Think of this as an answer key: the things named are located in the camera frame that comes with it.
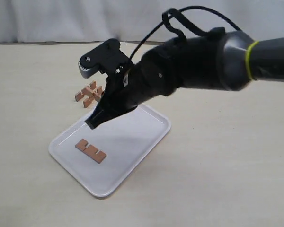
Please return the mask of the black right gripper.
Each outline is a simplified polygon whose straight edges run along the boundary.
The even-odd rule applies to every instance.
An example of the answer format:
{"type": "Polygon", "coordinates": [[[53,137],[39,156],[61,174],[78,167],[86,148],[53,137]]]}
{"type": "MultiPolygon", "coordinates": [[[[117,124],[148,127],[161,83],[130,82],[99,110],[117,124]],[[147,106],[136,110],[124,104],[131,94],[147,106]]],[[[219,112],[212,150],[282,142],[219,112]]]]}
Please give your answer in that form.
{"type": "Polygon", "coordinates": [[[224,90],[216,60],[225,34],[218,27],[204,37],[174,38],[147,51],[121,76],[107,102],[115,110],[126,111],[156,96],[169,96],[178,88],[224,90]]]}

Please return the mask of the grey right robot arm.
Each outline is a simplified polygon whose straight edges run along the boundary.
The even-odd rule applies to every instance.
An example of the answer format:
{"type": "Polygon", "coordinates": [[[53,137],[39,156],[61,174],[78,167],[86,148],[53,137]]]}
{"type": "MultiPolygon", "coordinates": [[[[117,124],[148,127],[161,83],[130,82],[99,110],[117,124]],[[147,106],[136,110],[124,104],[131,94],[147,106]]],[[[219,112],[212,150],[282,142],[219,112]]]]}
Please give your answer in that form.
{"type": "Polygon", "coordinates": [[[99,125],[178,88],[240,91],[254,80],[284,82],[284,38],[254,41],[246,33],[215,28],[203,37],[170,39],[137,63],[109,39],[80,58],[84,78],[106,74],[106,87],[86,124],[99,125]]]}

